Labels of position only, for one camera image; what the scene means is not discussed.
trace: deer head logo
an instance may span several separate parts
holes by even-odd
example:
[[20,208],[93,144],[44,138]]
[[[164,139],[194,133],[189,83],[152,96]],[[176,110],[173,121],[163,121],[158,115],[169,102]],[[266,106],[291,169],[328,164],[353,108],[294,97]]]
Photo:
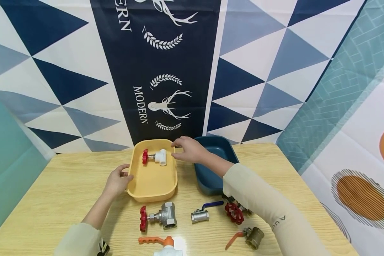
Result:
[[190,91],[186,91],[186,92],[182,92],[181,90],[178,90],[178,91],[175,91],[170,97],[166,97],[165,99],[162,100],[161,103],[157,103],[157,102],[151,102],[148,104],[148,108],[152,111],[158,111],[158,110],[162,110],[165,114],[167,115],[170,115],[170,116],[173,116],[175,119],[177,120],[180,120],[181,118],[190,118],[190,114],[187,114],[187,115],[184,115],[184,116],[176,116],[172,110],[175,110],[175,108],[170,108],[168,105],[169,104],[173,104],[175,102],[171,102],[171,100],[176,96],[176,95],[180,95],[180,94],[183,94],[183,95],[186,95],[186,96],[189,96],[189,97],[192,97],[191,94],[192,92]]

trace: red valve handwheel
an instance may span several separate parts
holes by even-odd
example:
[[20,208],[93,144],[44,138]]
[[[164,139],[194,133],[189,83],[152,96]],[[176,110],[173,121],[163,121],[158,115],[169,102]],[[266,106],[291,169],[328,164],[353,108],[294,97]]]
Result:
[[226,215],[230,218],[230,220],[238,225],[242,224],[244,221],[243,218],[243,213],[242,211],[238,208],[237,205],[227,203],[225,206],[226,210]]
[[141,232],[146,232],[146,224],[147,224],[147,221],[146,221],[146,206],[141,207],[140,213],[141,213],[140,230],[141,230]]
[[144,149],[144,153],[142,154],[142,163],[146,164],[148,161],[148,149]]

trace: wooden table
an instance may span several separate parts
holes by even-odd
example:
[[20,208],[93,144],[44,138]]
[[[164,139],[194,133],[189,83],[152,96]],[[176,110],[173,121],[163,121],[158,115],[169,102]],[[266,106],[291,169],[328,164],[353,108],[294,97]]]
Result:
[[[276,145],[235,145],[234,149],[242,164],[297,205],[332,255],[357,255]],[[55,156],[1,226],[0,256],[52,255],[70,225],[79,223],[100,196],[109,173],[130,162],[131,153],[124,150]],[[192,164],[178,162],[178,178],[177,192],[171,199],[176,206],[178,227],[164,231],[157,224],[149,225],[149,236],[171,235],[175,247],[184,250],[184,256],[281,255],[270,227],[256,215],[237,226],[227,218],[223,207],[214,207],[208,208],[210,221],[192,225],[190,213],[219,197],[205,196],[198,190]],[[157,212],[161,204],[147,204],[147,213]],[[138,244],[141,206],[125,194],[109,211],[102,233],[113,256],[152,256],[161,250],[158,244]],[[225,251],[230,238],[247,226],[257,226],[265,233],[259,250],[252,251],[243,238],[238,238]]]

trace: teal wall panel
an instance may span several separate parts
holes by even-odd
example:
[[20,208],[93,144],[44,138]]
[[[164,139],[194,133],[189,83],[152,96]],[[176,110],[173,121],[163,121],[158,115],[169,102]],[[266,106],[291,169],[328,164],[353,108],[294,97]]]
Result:
[[0,226],[46,164],[0,102]]
[[307,103],[277,145],[302,174],[340,119],[384,67],[384,0],[368,0]]

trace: teal herringbone pattern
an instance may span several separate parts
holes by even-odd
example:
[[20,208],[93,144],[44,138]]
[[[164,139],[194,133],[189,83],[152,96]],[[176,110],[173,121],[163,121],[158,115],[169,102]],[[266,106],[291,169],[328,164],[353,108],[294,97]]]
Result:
[[277,141],[298,172],[383,66],[384,0],[368,0],[316,90]]

